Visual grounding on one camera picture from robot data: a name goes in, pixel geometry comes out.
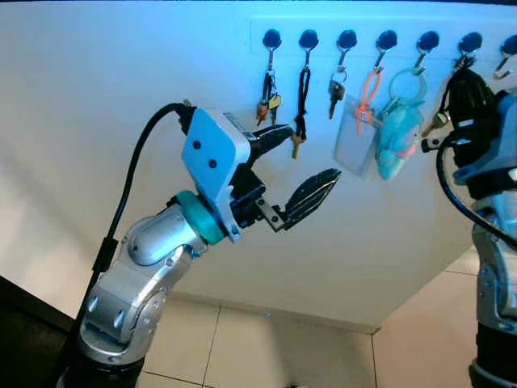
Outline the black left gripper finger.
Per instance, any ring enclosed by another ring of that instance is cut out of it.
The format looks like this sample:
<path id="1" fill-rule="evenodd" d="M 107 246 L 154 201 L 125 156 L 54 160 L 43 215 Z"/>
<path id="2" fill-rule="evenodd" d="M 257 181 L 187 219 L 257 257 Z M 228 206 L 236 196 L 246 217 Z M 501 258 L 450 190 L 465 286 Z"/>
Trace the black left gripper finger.
<path id="1" fill-rule="evenodd" d="M 248 132 L 247 141 L 250 147 L 248 160 L 258 160 L 266 152 L 287 141 L 293 134 L 295 129 L 291 125 L 271 125 Z"/>
<path id="2" fill-rule="evenodd" d="M 329 167 L 310 176 L 292 193 L 285 205 L 271 205 L 264 199 L 258 200 L 259 216 L 274 232 L 289 230 L 299 225 L 304 218 L 313 214 L 339 181 L 341 171 Z"/>

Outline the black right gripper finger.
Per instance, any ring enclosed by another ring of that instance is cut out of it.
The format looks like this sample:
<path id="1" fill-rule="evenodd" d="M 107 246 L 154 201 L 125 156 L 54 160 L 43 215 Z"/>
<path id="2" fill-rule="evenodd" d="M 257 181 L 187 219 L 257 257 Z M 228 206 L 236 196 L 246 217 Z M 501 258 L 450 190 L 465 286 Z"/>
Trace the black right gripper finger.
<path id="1" fill-rule="evenodd" d="M 494 122 L 496 120 L 496 99 L 484 78 L 473 77 L 470 99 L 472 100 L 472 118 L 476 122 Z"/>
<path id="2" fill-rule="evenodd" d="M 451 122 L 459 124 L 470 118 L 473 111 L 473 81 L 470 80 L 472 71 L 456 71 L 452 74 L 449 84 L 449 101 L 447 103 Z"/>

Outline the bunch of brass keys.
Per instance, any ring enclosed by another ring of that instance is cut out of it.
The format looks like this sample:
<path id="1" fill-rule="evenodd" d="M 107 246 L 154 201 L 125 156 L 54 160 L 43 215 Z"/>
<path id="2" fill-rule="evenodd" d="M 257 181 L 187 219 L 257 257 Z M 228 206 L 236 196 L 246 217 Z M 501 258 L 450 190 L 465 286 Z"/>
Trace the bunch of brass keys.
<path id="1" fill-rule="evenodd" d="M 261 99 L 256 104 L 256 125 L 261 125 L 266 120 L 276 124 L 277 110 L 281 105 L 281 96 L 275 85 L 275 73 L 271 68 L 263 75 L 263 89 Z"/>

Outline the black round metal hook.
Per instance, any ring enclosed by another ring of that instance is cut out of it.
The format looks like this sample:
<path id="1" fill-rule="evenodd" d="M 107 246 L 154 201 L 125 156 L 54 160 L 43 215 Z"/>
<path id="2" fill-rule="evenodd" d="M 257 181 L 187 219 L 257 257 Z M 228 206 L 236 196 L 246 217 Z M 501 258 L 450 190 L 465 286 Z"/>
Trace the black round metal hook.
<path id="1" fill-rule="evenodd" d="M 436 31 L 426 31 L 418 38 L 416 41 L 416 49 L 418 51 L 418 56 L 416 63 L 414 63 L 414 70 L 416 70 L 416 74 L 423 74 L 425 71 L 425 67 L 423 62 L 427 58 L 427 55 L 430 54 L 433 49 L 439 47 L 439 33 Z"/>
<path id="2" fill-rule="evenodd" d="M 335 68 L 336 73 L 344 73 L 346 66 L 347 53 L 357 44 L 357 33 L 352 29 L 347 29 L 341 32 L 336 40 L 336 47 L 339 51 L 339 57 Z"/>
<path id="3" fill-rule="evenodd" d="M 304 53 L 303 70 L 309 70 L 311 54 L 318 44 L 320 44 L 320 38 L 318 38 L 317 31 L 306 29 L 301 33 L 298 45 Z"/>
<path id="4" fill-rule="evenodd" d="M 461 70 L 461 68 L 472 66 L 476 62 L 477 51 L 479 51 L 482 44 L 483 37 L 481 37 L 480 32 L 472 31 L 466 33 L 457 44 L 460 56 L 454 64 L 454 70 Z"/>
<path id="5" fill-rule="evenodd" d="M 499 52 L 501 52 L 501 62 L 494 68 L 494 80 L 505 80 L 512 74 L 512 70 L 509 70 L 506 64 L 517 54 L 517 36 L 507 37 L 499 47 Z"/>
<path id="6" fill-rule="evenodd" d="M 280 48 L 282 44 L 282 38 L 280 35 L 280 30 L 270 28 L 263 33 L 263 47 L 266 49 L 268 53 L 268 63 L 267 63 L 267 73 L 270 73 L 274 67 L 274 55 L 276 49 Z"/>
<path id="7" fill-rule="evenodd" d="M 376 40 L 377 57 L 374 61 L 373 70 L 380 73 L 383 70 L 384 56 L 392 51 L 397 45 L 398 37 L 394 30 L 384 30 Z"/>

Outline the clear plastic card holder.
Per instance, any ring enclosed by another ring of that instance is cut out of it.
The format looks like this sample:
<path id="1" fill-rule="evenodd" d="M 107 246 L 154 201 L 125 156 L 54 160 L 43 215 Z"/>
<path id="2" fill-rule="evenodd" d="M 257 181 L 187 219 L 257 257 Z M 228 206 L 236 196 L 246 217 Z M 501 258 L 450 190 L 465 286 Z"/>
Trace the clear plastic card holder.
<path id="1" fill-rule="evenodd" d="M 380 119 L 376 114 L 357 118 L 359 100 L 347 95 L 338 113 L 338 137 L 334 148 L 334 159 L 344 170 L 360 178 L 367 174 Z"/>

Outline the black furniture edge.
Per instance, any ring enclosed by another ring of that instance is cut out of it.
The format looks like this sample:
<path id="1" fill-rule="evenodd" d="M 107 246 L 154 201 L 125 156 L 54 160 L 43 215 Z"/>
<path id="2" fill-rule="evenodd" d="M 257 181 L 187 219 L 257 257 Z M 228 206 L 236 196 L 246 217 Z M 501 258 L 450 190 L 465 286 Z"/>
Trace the black furniture edge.
<path id="1" fill-rule="evenodd" d="M 74 319 L 0 276 L 0 388 L 56 388 Z"/>

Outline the teal plush keychain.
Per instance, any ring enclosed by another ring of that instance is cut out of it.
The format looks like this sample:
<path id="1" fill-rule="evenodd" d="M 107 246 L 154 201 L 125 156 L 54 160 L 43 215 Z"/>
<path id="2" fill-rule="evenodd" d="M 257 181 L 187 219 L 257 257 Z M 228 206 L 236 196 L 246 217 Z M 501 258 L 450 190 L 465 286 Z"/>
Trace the teal plush keychain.
<path id="1" fill-rule="evenodd" d="M 427 78 L 423 70 L 406 68 L 393 75 L 388 103 L 378 114 L 380 130 L 376 141 L 377 170 L 390 181 L 416 152 L 417 127 L 423 122 L 421 108 L 427 99 Z"/>

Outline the white hook rail plate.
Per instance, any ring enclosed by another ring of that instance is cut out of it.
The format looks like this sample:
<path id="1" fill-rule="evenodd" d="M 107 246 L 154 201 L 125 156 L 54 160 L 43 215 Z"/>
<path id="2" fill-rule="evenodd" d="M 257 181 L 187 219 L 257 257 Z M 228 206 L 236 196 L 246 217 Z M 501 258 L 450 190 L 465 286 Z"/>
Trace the white hook rail plate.
<path id="1" fill-rule="evenodd" d="M 462 37 L 472 32 L 481 36 L 481 48 L 477 49 L 477 59 L 499 57 L 498 46 L 517 33 L 516 19 L 491 19 L 481 16 L 468 18 L 388 18 L 388 16 L 254 16 L 248 22 L 247 40 L 249 52 L 266 55 L 263 37 L 270 29 L 280 33 L 282 44 L 275 57 L 303 57 L 299 45 L 302 33 L 314 30 L 318 44 L 313 50 L 314 57 L 337 57 L 339 50 L 336 40 L 343 31 L 352 30 L 357 34 L 357 44 L 351 49 L 349 57 L 374 57 L 377 55 L 376 38 L 385 31 L 395 31 L 397 47 L 391 49 L 391 58 L 415 59 L 418 56 L 416 42 L 428 31 L 439 34 L 439 45 L 432 49 L 428 58 L 456 59 Z"/>

